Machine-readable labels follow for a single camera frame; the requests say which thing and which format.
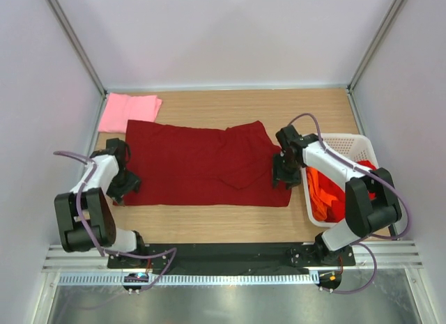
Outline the dark red t-shirt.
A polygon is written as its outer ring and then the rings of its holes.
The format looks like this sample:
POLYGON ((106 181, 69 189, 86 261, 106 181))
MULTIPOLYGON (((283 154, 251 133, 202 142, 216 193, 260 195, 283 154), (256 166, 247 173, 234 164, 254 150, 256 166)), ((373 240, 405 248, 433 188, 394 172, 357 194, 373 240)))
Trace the dark red t-shirt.
POLYGON ((289 205, 291 191, 272 186, 280 149, 260 121, 225 130, 129 121, 125 140, 141 178, 127 206, 289 205))

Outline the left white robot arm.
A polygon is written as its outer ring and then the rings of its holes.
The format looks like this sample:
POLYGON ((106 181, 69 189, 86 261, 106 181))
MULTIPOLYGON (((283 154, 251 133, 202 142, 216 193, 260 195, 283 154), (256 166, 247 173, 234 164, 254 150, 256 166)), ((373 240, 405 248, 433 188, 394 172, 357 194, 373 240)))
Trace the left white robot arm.
POLYGON ((147 251, 141 235, 136 231, 116 226, 108 199, 124 204, 124 196, 137 193, 141 179, 128 170, 129 145, 118 138, 108 139, 103 149, 90 156, 70 151, 55 151, 55 155, 81 162, 84 173, 68 192, 56 195, 54 208, 62 248, 67 253, 87 252, 91 249, 100 255, 123 255, 132 268, 147 262, 147 251))

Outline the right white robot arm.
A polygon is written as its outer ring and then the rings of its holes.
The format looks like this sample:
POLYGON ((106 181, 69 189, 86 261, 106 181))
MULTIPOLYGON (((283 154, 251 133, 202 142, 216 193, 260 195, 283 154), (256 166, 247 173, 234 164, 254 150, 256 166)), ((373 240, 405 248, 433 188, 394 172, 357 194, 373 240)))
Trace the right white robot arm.
POLYGON ((310 250, 297 253, 310 263, 334 265, 355 242, 398 222, 402 217, 392 176, 384 168, 352 162, 326 145, 319 134, 301 135, 292 125, 277 132, 280 153, 272 158, 272 186, 298 186, 301 171, 312 167, 345 194, 344 218, 315 237, 310 250))

